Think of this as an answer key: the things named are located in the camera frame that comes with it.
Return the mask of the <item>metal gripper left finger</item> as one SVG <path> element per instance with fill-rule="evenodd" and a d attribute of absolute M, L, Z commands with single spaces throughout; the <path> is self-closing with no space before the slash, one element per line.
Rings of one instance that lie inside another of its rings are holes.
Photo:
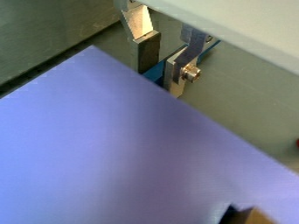
<path fill-rule="evenodd" d="M 143 74 L 159 62 L 162 33 L 155 30 L 148 7 L 135 0 L 113 0 L 131 46 L 131 67 Z"/>

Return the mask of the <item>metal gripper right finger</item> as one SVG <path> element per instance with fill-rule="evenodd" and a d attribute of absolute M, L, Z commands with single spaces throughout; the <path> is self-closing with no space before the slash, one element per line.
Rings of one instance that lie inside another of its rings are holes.
<path fill-rule="evenodd" d="M 194 83 L 200 77 L 198 59 L 211 46 L 208 36 L 190 25 L 182 25 L 183 46 L 166 60 L 163 70 L 163 88 L 175 97 L 183 95 L 186 82 Z"/>

